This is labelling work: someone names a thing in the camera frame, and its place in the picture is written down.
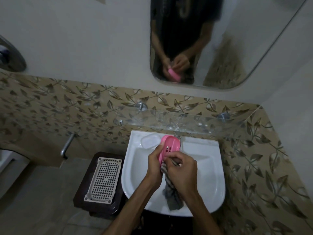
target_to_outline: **mirror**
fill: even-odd
[[[151,0],[151,71],[167,82],[236,87],[304,1]]]

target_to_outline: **reflected hand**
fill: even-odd
[[[184,53],[181,53],[175,57],[174,66],[172,67],[172,69],[176,73],[181,73],[188,69],[189,67],[190,67],[189,59]]]
[[[177,158],[181,162],[180,167],[174,166],[170,158]],[[197,189],[197,162],[190,156],[179,152],[168,153],[164,159],[167,166],[167,174],[184,201],[198,195]]]
[[[165,57],[162,59],[162,65],[163,65],[163,74],[164,76],[171,81],[172,77],[168,73],[168,69],[171,67],[171,60],[168,57]]]
[[[158,157],[163,149],[163,145],[164,143],[157,146],[148,156],[148,171],[145,179],[149,180],[150,184],[153,185],[154,190],[157,190],[162,182],[162,173]]]

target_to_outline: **clear plastic container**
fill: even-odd
[[[161,138],[157,133],[152,133],[145,137],[142,137],[140,142],[141,142],[141,146],[144,149],[151,149],[160,144]]]

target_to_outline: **cloth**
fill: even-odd
[[[179,166],[173,159],[170,158],[174,166]],[[165,175],[166,186],[163,190],[163,195],[166,198],[168,208],[170,210],[181,209],[184,206],[184,202],[180,198],[177,189],[175,188],[173,182],[167,175],[167,166],[165,162],[162,162],[161,172]]]

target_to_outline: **white sink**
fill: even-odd
[[[130,198],[135,189],[146,175],[148,168],[148,155],[155,149],[144,149],[141,138],[152,134],[151,132],[131,131],[125,161],[122,171],[122,187],[125,195]],[[166,134],[159,133],[160,138]],[[216,211],[225,198],[225,179],[222,167],[221,153],[217,141],[182,137],[181,150],[198,162],[198,191],[209,212]],[[188,207],[180,210],[168,209],[162,190],[165,188],[163,176],[162,184],[152,195],[145,209],[172,216],[191,217]]]

